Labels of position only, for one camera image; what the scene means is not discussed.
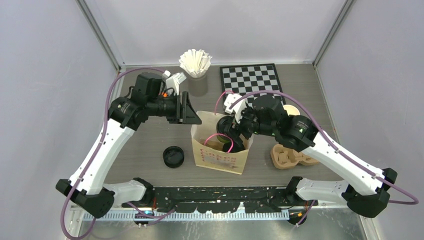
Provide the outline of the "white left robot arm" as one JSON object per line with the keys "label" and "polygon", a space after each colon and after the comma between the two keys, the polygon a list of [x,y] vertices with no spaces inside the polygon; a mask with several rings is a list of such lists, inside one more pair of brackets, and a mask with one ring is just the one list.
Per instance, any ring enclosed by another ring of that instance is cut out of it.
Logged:
{"label": "white left robot arm", "polygon": [[200,125],[202,120],[192,107],[187,91],[179,86],[186,79],[179,72],[164,80],[143,72],[136,78],[128,96],[112,101],[106,126],[78,170],[69,179],[60,179],[56,189],[94,218],[102,218],[112,207],[127,202],[148,207],[154,200],[153,186],[135,177],[128,182],[105,184],[105,178],[119,152],[149,117],[165,117],[170,124]]}

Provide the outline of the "stack of paper cups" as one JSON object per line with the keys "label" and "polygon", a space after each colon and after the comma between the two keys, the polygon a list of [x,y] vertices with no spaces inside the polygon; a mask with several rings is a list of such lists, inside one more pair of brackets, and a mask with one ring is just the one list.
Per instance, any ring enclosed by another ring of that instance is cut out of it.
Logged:
{"label": "stack of paper cups", "polygon": [[283,109],[289,116],[299,116],[301,114],[297,107],[290,104],[284,104]]}

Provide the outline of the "stack of black lids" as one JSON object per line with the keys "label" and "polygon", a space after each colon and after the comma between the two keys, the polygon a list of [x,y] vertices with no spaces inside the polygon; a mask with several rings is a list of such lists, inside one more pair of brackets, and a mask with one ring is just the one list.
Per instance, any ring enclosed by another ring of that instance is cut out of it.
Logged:
{"label": "stack of black lids", "polygon": [[169,168],[180,167],[185,160],[185,154],[179,146],[169,146],[162,153],[164,164]]}

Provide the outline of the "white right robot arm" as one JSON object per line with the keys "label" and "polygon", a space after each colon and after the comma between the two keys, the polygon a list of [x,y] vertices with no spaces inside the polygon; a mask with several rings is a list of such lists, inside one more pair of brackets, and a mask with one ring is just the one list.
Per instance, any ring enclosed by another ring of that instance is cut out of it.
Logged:
{"label": "white right robot arm", "polygon": [[372,166],[338,145],[321,132],[311,119],[288,113],[280,100],[271,95],[257,97],[248,105],[239,94],[228,94],[226,116],[216,125],[227,138],[226,152],[244,150],[243,141],[253,135],[273,137],[285,148],[311,157],[341,177],[340,181],[311,180],[294,176],[283,192],[291,205],[320,200],[346,205],[354,213],[374,218],[388,205],[390,185],[397,172]]}

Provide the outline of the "green paper cup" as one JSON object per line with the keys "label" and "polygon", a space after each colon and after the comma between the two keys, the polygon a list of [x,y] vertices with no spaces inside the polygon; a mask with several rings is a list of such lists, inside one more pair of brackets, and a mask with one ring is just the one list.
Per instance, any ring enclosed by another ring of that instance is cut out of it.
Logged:
{"label": "green paper cup", "polygon": [[231,139],[230,138],[228,138],[226,135],[224,135],[224,134],[218,134],[217,136],[216,136],[216,138],[218,139],[218,141],[219,142],[221,142],[221,143],[223,143],[223,144],[226,144],[226,143],[231,143]]}

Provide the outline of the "paper gift bag pink handles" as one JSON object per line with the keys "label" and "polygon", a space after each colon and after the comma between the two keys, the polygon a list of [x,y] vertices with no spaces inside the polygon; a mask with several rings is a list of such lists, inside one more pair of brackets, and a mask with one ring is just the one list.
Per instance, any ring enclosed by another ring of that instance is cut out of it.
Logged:
{"label": "paper gift bag pink handles", "polygon": [[202,124],[193,124],[190,130],[195,165],[241,175],[254,138],[251,136],[246,139],[241,135],[240,138],[243,139],[246,149],[236,153],[227,152],[229,142],[222,143],[218,141],[217,135],[228,136],[228,134],[220,133],[216,128],[219,120],[222,120],[225,115],[215,111],[203,110],[198,110],[196,114],[202,120]]}

